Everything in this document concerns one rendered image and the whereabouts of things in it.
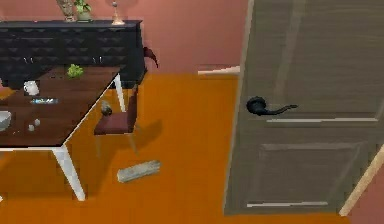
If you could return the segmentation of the dark red seat chair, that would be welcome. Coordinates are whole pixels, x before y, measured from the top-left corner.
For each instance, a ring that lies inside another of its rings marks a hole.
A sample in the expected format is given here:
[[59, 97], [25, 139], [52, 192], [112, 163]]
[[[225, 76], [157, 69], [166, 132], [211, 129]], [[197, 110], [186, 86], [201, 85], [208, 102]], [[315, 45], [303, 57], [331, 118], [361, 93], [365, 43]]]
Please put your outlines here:
[[126, 135], [134, 152], [137, 152], [134, 140], [134, 130], [137, 128], [136, 121], [138, 115], [138, 85], [132, 88], [129, 96], [126, 112], [111, 113], [108, 116], [102, 116], [94, 129], [96, 137], [96, 155], [101, 155], [100, 137], [106, 135]]

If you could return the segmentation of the green lettuce head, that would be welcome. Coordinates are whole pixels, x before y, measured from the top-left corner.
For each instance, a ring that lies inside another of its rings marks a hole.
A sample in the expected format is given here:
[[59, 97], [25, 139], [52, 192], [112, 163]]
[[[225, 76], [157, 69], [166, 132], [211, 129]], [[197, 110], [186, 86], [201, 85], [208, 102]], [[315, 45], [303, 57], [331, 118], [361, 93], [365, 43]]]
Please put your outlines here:
[[69, 78], [77, 78], [83, 74], [83, 68], [79, 65], [71, 64], [67, 70], [67, 76]]

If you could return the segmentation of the green potted house plant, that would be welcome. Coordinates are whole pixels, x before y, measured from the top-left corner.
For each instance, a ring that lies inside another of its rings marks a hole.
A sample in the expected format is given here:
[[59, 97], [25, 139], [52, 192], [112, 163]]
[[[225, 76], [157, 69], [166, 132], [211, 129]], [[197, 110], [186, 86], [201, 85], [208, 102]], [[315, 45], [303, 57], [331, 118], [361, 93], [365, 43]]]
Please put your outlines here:
[[92, 20], [91, 17], [91, 7], [86, 2], [86, 0], [74, 0], [74, 6], [77, 11], [77, 20], [78, 21], [84, 21], [89, 22]]

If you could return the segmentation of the grey patterned vase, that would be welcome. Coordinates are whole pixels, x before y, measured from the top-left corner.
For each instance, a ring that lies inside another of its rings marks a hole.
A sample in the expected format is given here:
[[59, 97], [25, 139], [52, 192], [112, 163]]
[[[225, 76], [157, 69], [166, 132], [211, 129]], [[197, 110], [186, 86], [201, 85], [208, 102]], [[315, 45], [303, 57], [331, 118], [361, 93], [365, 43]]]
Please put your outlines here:
[[73, 12], [72, 0], [56, 0], [60, 10], [62, 11], [66, 22], [74, 22], [75, 16]]

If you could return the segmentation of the pink candlestick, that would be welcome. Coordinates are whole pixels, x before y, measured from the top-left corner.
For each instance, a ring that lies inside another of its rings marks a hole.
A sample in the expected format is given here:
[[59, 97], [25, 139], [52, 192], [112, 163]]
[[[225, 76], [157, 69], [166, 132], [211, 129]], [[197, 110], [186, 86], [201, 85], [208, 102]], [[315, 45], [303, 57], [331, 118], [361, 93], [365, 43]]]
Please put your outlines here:
[[112, 7], [114, 9], [114, 14], [112, 17], [112, 19], [113, 19], [112, 24], [113, 25], [124, 25], [125, 22], [120, 18], [119, 14], [118, 14], [118, 9], [117, 9], [118, 3], [116, 0], [112, 1]]

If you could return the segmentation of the dark wood dining table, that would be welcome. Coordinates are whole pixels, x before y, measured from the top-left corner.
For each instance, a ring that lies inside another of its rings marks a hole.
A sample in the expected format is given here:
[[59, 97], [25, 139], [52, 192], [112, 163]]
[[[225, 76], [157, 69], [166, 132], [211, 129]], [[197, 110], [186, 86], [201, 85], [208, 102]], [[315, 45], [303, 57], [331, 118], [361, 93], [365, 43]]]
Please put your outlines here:
[[118, 67], [86, 67], [83, 75], [69, 78], [62, 67], [40, 77], [40, 96], [57, 98], [57, 104], [31, 104], [31, 97], [19, 90], [0, 100], [0, 111], [12, 114], [10, 126], [0, 132], [0, 152], [50, 151], [56, 157], [77, 199], [85, 193], [66, 147], [75, 131], [110, 86], [124, 102]]

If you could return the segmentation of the white mug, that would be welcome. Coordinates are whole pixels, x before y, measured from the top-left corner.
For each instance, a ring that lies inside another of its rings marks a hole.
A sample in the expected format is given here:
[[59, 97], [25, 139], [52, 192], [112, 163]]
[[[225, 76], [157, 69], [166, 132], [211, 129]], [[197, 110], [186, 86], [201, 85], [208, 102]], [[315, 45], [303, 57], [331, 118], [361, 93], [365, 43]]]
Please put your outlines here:
[[35, 81], [26, 81], [24, 83], [24, 91], [29, 96], [36, 96], [39, 94], [39, 88], [38, 88], [38, 85]]

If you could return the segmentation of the black chest of drawers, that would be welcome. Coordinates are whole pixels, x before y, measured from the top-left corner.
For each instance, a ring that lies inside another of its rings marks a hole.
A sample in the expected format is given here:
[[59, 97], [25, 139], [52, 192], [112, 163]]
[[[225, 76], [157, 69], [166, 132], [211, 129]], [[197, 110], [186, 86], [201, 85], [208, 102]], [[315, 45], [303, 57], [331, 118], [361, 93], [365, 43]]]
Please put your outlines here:
[[122, 87], [139, 84], [147, 72], [141, 22], [0, 22], [0, 80], [18, 90], [58, 66], [117, 67]]

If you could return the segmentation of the white bowl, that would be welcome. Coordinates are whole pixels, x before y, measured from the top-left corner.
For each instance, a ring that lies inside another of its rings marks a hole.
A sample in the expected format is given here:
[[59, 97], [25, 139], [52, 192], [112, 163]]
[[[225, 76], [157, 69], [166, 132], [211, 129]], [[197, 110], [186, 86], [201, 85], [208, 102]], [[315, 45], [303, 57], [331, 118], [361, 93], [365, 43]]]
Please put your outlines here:
[[11, 118], [12, 114], [9, 111], [0, 111], [0, 132], [9, 127]]

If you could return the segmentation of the grey stone block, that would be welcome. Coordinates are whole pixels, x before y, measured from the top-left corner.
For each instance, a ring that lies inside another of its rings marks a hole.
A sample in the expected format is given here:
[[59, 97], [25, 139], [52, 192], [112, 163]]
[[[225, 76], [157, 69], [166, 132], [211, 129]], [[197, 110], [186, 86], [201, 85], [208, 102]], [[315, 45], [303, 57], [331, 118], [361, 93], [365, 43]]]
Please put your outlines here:
[[152, 175], [160, 171], [161, 162], [158, 160], [147, 161], [128, 168], [119, 169], [117, 180], [120, 183], [129, 182], [144, 176]]

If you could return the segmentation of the grey panelled room door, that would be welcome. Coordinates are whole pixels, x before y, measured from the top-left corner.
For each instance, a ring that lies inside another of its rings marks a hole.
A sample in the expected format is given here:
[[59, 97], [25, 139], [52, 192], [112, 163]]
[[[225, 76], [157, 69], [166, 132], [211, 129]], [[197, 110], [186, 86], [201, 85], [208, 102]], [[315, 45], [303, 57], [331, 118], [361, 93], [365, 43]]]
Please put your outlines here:
[[383, 161], [384, 0], [249, 0], [225, 213], [346, 215]]

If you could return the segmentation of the silver flat tray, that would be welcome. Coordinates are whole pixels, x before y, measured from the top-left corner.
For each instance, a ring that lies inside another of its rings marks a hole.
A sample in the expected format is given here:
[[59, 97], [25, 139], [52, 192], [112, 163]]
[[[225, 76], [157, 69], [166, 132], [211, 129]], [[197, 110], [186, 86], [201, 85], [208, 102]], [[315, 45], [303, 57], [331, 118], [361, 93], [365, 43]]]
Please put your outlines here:
[[31, 99], [31, 104], [36, 105], [49, 105], [49, 104], [57, 104], [59, 100], [57, 98], [33, 98]]

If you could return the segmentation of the dark red curved object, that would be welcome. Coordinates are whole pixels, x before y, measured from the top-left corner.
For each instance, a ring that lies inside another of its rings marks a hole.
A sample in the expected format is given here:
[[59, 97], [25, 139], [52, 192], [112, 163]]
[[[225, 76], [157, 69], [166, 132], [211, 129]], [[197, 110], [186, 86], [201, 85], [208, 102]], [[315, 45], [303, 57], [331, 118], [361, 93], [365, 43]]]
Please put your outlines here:
[[153, 52], [152, 49], [150, 49], [150, 48], [148, 48], [148, 47], [144, 47], [144, 48], [143, 48], [143, 52], [144, 52], [144, 56], [145, 56], [145, 57], [148, 57], [148, 58], [150, 58], [151, 60], [153, 60], [154, 63], [156, 64], [156, 67], [159, 67], [157, 57], [156, 57], [156, 55], [155, 55], [155, 53]]

